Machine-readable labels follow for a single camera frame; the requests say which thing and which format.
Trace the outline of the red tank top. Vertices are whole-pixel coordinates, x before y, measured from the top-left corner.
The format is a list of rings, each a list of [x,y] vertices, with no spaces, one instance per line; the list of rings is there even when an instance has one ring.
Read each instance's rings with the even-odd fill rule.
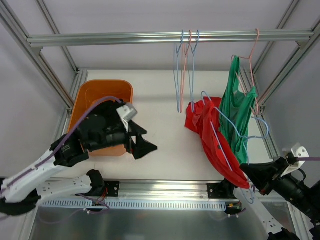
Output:
[[[184,126],[199,135],[203,150],[211,165],[236,187],[248,189],[250,184],[240,169],[240,164],[232,152],[226,138],[220,132],[219,113],[220,97],[205,97],[186,108]]]

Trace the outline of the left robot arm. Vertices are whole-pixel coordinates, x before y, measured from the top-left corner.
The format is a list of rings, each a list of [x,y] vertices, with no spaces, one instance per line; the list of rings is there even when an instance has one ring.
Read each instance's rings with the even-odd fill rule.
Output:
[[[143,138],[147,130],[133,121],[137,113],[131,103],[114,96],[98,99],[37,161],[0,180],[0,212],[21,216],[61,196],[106,196],[108,188],[98,170],[69,180],[48,180],[88,160],[97,150],[123,146],[136,160],[156,151],[158,147]]]

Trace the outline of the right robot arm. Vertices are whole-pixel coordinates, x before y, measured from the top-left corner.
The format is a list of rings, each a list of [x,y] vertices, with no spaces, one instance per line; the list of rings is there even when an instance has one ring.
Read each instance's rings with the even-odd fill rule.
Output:
[[[240,165],[240,169],[249,177],[261,195],[265,196],[275,191],[306,215],[313,224],[313,228],[309,230],[312,239],[318,240],[320,238],[320,183],[317,182],[310,188],[305,185],[304,181],[297,180],[290,173],[285,174],[288,167],[305,159],[294,156],[280,157],[268,163],[244,163]],[[236,181],[230,181],[223,186],[223,193],[228,198],[240,200],[242,206],[254,216],[264,230],[267,240],[298,239],[296,234],[288,231],[274,219],[259,199],[252,195],[252,202],[245,203],[247,195],[242,194],[241,190],[240,184]]]

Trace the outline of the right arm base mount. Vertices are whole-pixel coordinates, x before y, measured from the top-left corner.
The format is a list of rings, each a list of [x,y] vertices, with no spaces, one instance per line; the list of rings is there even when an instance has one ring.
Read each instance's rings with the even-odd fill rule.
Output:
[[[209,199],[236,199],[234,195],[236,186],[226,179],[218,183],[207,183],[206,187]]]

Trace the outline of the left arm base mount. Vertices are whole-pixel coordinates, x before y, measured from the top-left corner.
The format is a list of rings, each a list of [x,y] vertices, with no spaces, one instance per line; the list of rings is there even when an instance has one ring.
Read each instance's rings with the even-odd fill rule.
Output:
[[[86,197],[94,197],[94,198],[117,198],[119,196],[120,191],[120,182],[115,180],[105,180],[104,186],[98,187],[97,189],[92,189],[88,193],[83,193]]]

